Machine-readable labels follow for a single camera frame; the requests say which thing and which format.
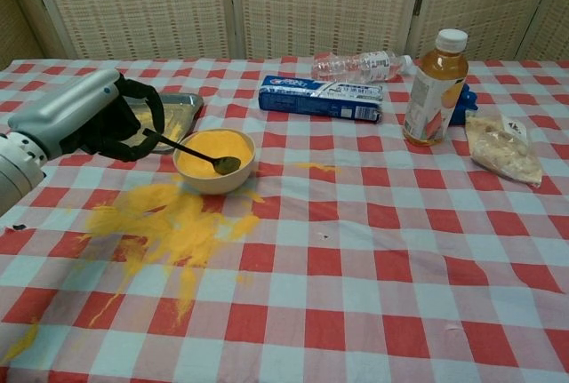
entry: white bowl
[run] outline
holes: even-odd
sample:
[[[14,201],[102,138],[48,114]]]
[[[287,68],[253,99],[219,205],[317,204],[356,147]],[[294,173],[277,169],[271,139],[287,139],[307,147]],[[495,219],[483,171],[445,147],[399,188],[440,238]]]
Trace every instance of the white bowl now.
[[[178,170],[178,173],[183,177],[184,181],[199,193],[206,195],[227,194],[227,192],[231,192],[232,190],[235,190],[243,185],[247,178],[251,175],[253,163],[255,161],[256,150],[255,143],[252,141],[252,138],[244,132],[238,132],[237,130],[231,130],[229,128],[214,128],[212,130],[202,130],[200,132],[236,132],[243,138],[243,140],[245,140],[247,146],[249,149],[251,149],[252,156],[249,162],[242,163],[241,168],[236,172],[226,174],[225,176],[220,175],[219,177],[212,179],[204,179],[187,174],[180,169],[178,166],[178,158],[180,154],[183,154],[184,152],[175,149],[173,155],[174,166],[176,167],[176,170]],[[198,132],[193,132],[180,143],[182,145],[185,145],[186,142],[188,142],[188,140],[194,137],[197,133]]]

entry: empty water bottle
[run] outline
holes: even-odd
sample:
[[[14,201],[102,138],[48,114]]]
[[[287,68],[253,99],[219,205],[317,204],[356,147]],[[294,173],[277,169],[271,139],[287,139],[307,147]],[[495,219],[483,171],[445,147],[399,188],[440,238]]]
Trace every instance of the empty water bottle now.
[[[315,57],[312,77],[319,81],[368,84],[388,81],[413,65],[411,56],[394,52],[362,52],[355,56]]]

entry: metal tray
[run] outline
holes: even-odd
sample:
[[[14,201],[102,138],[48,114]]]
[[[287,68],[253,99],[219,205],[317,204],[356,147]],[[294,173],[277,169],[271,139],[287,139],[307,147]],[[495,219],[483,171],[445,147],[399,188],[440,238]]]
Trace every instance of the metal tray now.
[[[144,140],[143,129],[154,128],[152,115],[143,100],[136,100],[130,97],[125,97],[125,99],[132,112],[140,121],[141,128],[130,139],[125,140],[124,144],[135,146]],[[164,136],[174,141],[182,140],[187,132],[194,129],[196,115],[204,105],[204,99],[192,93],[160,93],[160,99],[164,105]],[[158,143],[152,152],[155,154],[169,154],[172,151],[172,147]]]

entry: table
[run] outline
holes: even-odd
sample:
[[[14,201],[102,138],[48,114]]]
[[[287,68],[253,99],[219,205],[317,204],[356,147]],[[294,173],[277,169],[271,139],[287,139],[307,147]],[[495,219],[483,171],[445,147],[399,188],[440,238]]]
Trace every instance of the table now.
[[[0,381],[569,382],[569,62],[470,64],[480,108],[530,132],[540,188],[475,166],[461,127],[436,147],[406,143],[411,76],[386,84],[381,124],[259,110],[262,77],[307,76],[309,64],[25,60],[0,73],[0,132],[23,102],[96,68],[198,92],[197,128],[254,138],[248,186],[264,199],[259,225],[201,272],[180,325],[172,276],[148,267],[90,328],[123,265],[116,236],[86,257],[76,239],[90,209],[174,169],[168,156],[49,163],[0,219],[0,358],[26,334],[30,345]]]

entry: spoon handle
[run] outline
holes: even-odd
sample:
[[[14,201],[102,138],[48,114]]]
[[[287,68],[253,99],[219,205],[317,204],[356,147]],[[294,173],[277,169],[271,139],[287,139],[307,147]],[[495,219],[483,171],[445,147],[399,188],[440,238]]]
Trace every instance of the spoon handle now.
[[[200,154],[199,152],[197,152],[196,150],[190,149],[190,148],[186,148],[184,145],[181,145],[180,143],[177,143],[173,140],[168,139],[167,137],[163,136],[162,134],[159,134],[157,132],[153,132],[152,130],[150,130],[149,128],[145,128],[142,131],[142,134],[144,134],[145,136],[149,136],[150,134],[158,134],[158,138],[160,139],[160,142],[164,143],[165,145],[168,146],[172,146],[173,148],[179,149],[182,152],[186,152],[187,154],[193,155],[193,156],[197,156],[198,158],[204,159],[205,161],[208,161],[210,163],[213,164],[213,160],[215,158],[211,158],[207,155],[204,154]]]

